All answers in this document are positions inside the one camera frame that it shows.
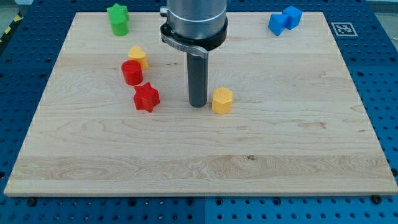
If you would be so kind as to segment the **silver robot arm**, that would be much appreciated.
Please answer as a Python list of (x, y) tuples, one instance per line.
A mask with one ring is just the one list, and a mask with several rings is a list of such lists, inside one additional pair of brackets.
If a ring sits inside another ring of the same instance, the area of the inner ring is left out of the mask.
[(188, 95), (191, 106), (207, 103), (208, 55), (226, 39), (226, 0), (167, 0), (160, 15), (162, 42), (187, 55)]

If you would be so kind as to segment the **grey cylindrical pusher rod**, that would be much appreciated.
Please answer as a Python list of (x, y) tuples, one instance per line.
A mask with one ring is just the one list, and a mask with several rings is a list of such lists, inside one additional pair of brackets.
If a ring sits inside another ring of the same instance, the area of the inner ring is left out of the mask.
[(187, 75), (189, 103), (201, 108), (207, 103), (208, 59), (187, 54)]

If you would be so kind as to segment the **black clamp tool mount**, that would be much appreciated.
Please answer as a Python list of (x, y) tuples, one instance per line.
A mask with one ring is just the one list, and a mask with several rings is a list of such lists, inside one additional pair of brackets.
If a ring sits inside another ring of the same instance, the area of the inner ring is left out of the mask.
[(226, 39), (228, 18), (221, 30), (215, 35), (205, 39), (189, 39), (177, 34), (167, 23), (160, 27), (162, 42), (171, 47), (200, 58), (207, 59), (209, 51), (219, 47)]

